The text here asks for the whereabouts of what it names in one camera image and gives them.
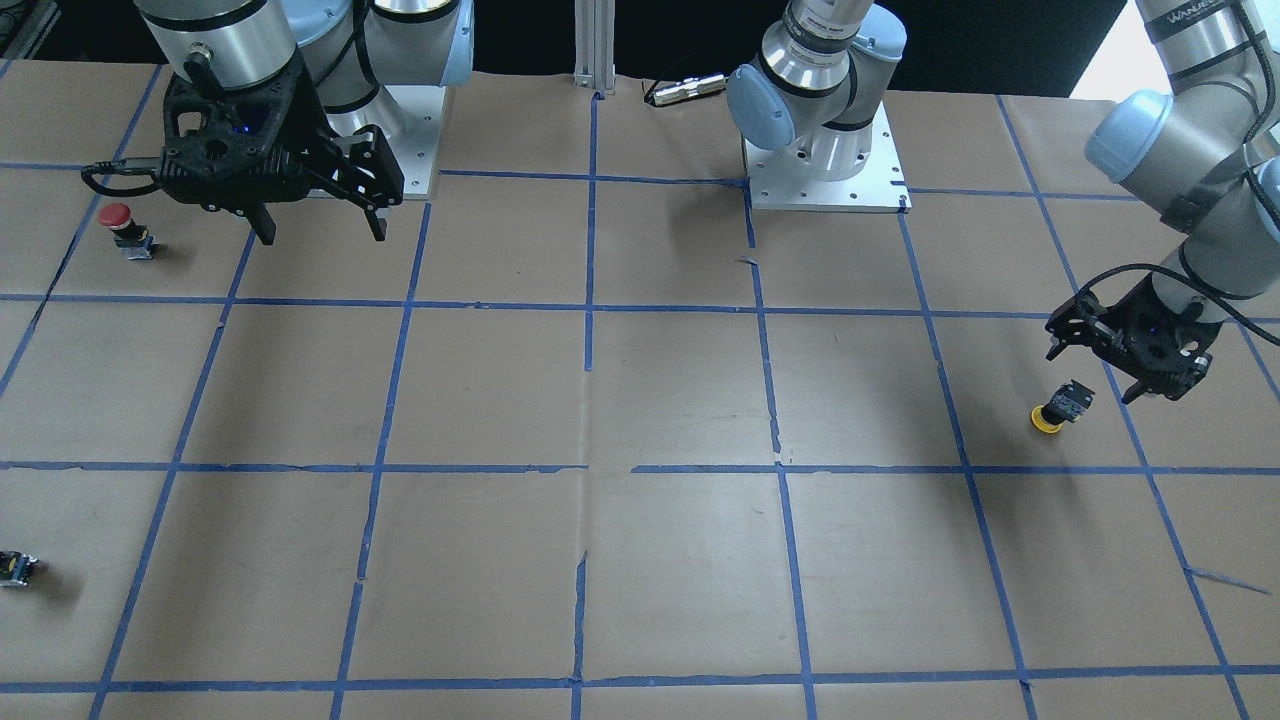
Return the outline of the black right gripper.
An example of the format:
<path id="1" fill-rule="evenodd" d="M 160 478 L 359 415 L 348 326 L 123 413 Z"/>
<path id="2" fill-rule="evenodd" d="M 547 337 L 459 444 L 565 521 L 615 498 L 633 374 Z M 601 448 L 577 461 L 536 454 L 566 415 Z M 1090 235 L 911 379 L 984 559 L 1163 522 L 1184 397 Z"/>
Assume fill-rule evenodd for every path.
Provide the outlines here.
<path id="1" fill-rule="evenodd" d="M 257 241 L 276 237 L 268 204 L 321 190 L 364 209 L 375 242 L 387 211 L 404 200 L 404 176 L 385 133 L 334 131 L 301 51 L 244 88 L 227 87 L 212 54 L 189 53 L 163 104 L 164 146 L 156 186 L 179 202 L 243 211 Z"/>

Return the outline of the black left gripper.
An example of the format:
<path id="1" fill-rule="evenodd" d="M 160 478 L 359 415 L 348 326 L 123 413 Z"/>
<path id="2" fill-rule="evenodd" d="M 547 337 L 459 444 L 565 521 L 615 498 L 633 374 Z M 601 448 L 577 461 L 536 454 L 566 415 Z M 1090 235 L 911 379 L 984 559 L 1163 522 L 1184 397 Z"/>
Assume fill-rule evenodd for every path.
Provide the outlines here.
<path id="1" fill-rule="evenodd" d="M 1124 391 L 1124 405 L 1147 395 L 1178 401 L 1207 377 L 1213 361 L 1210 347 L 1222 323 L 1202 322 L 1203 313 L 1199 301 L 1184 313 L 1170 310 L 1152 275 L 1111 306 L 1100 304 L 1093 292 L 1076 292 L 1044 323 L 1050 334 L 1044 360 L 1053 361 L 1069 346 L 1091 347 L 1135 379 Z"/>

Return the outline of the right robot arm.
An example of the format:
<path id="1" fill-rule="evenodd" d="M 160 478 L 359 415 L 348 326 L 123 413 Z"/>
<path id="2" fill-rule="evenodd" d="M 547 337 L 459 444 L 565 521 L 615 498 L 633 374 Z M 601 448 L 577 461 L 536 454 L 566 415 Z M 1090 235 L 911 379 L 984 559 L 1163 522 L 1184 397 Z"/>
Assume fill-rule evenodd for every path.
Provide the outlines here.
<path id="1" fill-rule="evenodd" d="M 474 70 L 471 1 L 138 1 L 172 65 L 163 147 L 118 165 L 143 193 L 228 211 L 259 241 L 269 206 L 323 193 L 355 205 L 375 241 L 387 213 L 422 197 L 410 169 L 433 163 L 440 97 Z"/>

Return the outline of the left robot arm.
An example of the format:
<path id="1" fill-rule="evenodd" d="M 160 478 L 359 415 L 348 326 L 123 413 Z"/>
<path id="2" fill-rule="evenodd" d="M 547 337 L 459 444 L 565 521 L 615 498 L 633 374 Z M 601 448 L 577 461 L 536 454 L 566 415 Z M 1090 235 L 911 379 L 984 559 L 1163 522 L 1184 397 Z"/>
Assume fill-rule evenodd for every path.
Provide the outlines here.
<path id="1" fill-rule="evenodd" d="M 1183 242 L 1114 305 L 1088 281 L 1046 323 L 1048 359 L 1071 346 L 1133 379 L 1125 404 L 1183 398 L 1213 361 L 1228 320 L 1277 284 L 1277 159 L 1254 140 L 1277 124 L 1277 54 L 1252 1 L 1142 1 L 1169 94 L 1117 104 L 1087 160 L 1156 210 Z M 872 1 L 791 1 L 756 55 L 727 78 L 746 151 L 832 184 L 856 176 L 908 42 Z"/>

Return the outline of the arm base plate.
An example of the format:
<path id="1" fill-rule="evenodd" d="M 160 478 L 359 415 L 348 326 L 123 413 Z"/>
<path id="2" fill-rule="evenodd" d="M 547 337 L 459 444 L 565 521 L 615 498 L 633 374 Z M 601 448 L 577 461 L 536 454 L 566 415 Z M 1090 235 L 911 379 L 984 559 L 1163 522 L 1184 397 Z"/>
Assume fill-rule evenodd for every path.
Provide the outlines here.
<path id="1" fill-rule="evenodd" d="M 393 85 L 361 108 L 326 114 L 334 131 L 353 135 L 375 124 L 381 128 L 404 177 L 404 197 L 426 201 L 436 177 L 438 151 L 449 90 L 436 86 Z"/>
<path id="2" fill-rule="evenodd" d="M 913 201 L 884 105 L 869 126 L 826 127 L 769 151 L 742 141 L 751 205 L 772 211 L 910 211 Z"/>

